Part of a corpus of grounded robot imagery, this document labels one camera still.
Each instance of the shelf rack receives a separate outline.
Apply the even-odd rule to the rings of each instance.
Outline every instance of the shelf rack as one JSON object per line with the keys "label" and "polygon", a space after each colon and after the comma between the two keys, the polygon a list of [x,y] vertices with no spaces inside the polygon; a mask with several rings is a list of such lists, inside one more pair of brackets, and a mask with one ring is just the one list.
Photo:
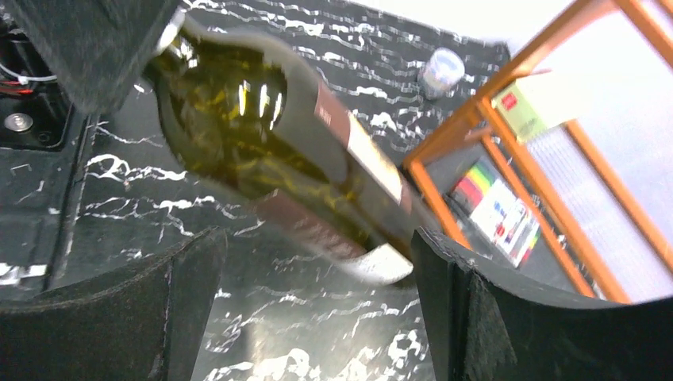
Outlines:
{"label": "shelf rack", "polygon": [[[660,9],[673,19],[673,0],[653,0]],[[492,137],[499,137],[512,161],[521,171],[531,188],[540,196],[550,213],[552,220],[565,234],[568,242],[577,253],[577,257],[586,265],[603,294],[612,301],[630,303],[628,295],[611,273],[598,254],[589,238],[583,232],[570,210],[556,193],[549,179],[533,159],[526,147],[517,142],[514,133],[504,122],[500,114],[491,106],[491,99],[515,79],[530,75],[535,67],[553,50],[567,39],[581,31],[594,21],[613,13],[623,12],[650,45],[673,68],[673,41],[649,15],[643,3],[638,0],[576,0],[554,21],[543,29],[512,61],[494,75],[477,93],[465,102],[451,117],[445,120],[429,137],[416,147],[404,160],[403,166],[416,182],[427,203],[440,219],[442,228],[451,238],[470,248],[467,239],[431,180],[425,166],[434,160],[467,148],[481,144],[498,170],[512,187],[513,192],[533,211],[540,222],[542,237],[559,261],[561,268],[571,280],[575,289],[586,296],[596,296],[593,288],[575,266],[574,261],[563,249],[557,235],[534,204],[529,192],[508,165]],[[477,129],[486,122],[486,127]],[[652,250],[673,272],[673,251],[661,232],[640,208],[626,186],[608,165],[603,156],[591,143],[577,121],[564,125],[568,136],[583,153],[587,162],[612,192],[626,214],[631,218],[640,233],[652,246]]]}

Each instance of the wine bottle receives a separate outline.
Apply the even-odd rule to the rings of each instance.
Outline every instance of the wine bottle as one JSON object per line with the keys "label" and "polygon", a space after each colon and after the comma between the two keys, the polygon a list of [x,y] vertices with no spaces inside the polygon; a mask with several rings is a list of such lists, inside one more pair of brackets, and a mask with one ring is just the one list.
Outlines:
{"label": "wine bottle", "polygon": [[212,33],[179,10],[147,74],[188,171],[365,282],[411,274],[413,230],[436,220],[290,46],[250,29]]}

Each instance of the black foam pad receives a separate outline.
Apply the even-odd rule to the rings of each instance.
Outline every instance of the black foam pad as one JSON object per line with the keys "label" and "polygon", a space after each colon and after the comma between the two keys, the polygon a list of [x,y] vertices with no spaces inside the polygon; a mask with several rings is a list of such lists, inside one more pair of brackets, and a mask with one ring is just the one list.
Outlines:
{"label": "black foam pad", "polygon": [[437,381],[671,379],[673,298],[587,298],[426,229],[412,257]]}
{"label": "black foam pad", "polygon": [[190,379],[219,284],[226,236],[0,303],[1,380]]}
{"label": "black foam pad", "polygon": [[4,0],[80,111],[121,107],[179,0]]}

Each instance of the metal screw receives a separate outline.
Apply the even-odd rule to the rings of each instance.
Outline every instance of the metal screw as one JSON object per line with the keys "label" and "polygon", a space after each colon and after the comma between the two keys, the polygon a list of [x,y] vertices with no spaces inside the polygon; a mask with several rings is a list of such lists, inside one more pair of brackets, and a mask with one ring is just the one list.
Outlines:
{"label": "metal screw", "polygon": [[33,127],[33,119],[30,115],[22,113],[11,114],[5,118],[5,127],[16,133],[22,133]]}

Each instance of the bottle label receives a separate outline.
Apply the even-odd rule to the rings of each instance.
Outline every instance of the bottle label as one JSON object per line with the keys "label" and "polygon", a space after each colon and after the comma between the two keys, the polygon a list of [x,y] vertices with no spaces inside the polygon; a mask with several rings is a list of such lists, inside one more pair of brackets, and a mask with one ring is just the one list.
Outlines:
{"label": "bottle label", "polygon": [[371,140],[357,118],[341,105],[324,83],[318,85],[315,115],[397,204],[410,212],[410,185]]}
{"label": "bottle label", "polygon": [[382,244],[366,255],[336,264],[344,272],[370,284],[395,283],[413,271],[413,265],[390,244]]}
{"label": "bottle label", "polygon": [[312,253],[367,283],[394,283],[413,270],[413,265],[391,245],[367,252],[281,190],[254,201],[252,206],[259,217],[278,226]]}

